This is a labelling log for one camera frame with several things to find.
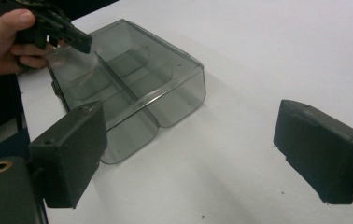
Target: transparent plastic container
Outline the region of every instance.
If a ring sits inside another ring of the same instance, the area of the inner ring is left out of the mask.
[[[89,54],[71,47],[47,56],[53,88],[67,111],[103,102],[107,164],[123,161],[205,98],[203,65],[129,21],[91,34]]]

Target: human hand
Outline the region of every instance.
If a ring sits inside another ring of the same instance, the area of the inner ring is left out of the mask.
[[[35,24],[35,16],[26,9],[16,9],[0,17],[0,75],[17,73],[22,68],[17,66],[17,58],[21,63],[41,68],[46,65],[44,55],[53,50],[48,44],[45,50],[32,44],[14,44],[16,32]]]

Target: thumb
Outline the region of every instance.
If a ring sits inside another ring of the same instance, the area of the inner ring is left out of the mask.
[[[16,9],[0,17],[0,39],[10,39],[19,30],[35,24],[35,16],[27,9]]]

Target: plastic bin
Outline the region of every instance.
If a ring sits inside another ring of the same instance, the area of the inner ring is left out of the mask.
[[[53,88],[67,111],[103,102],[108,145],[102,162],[123,161],[205,98],[203,65],[129,21],[91,34],[89,54],[71,47],[47,56]]]

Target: white tabletop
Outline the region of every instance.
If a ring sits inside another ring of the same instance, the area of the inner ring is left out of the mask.
[[[274,147],[282,99],[353,127],[353,1],[120,0],[74,21],[91,32],[119,19],[205,66],[204,104],[128,160],[101,164],[74,224],[353,223]],[[44,69],[19,78],[31,139],[64,115]]]

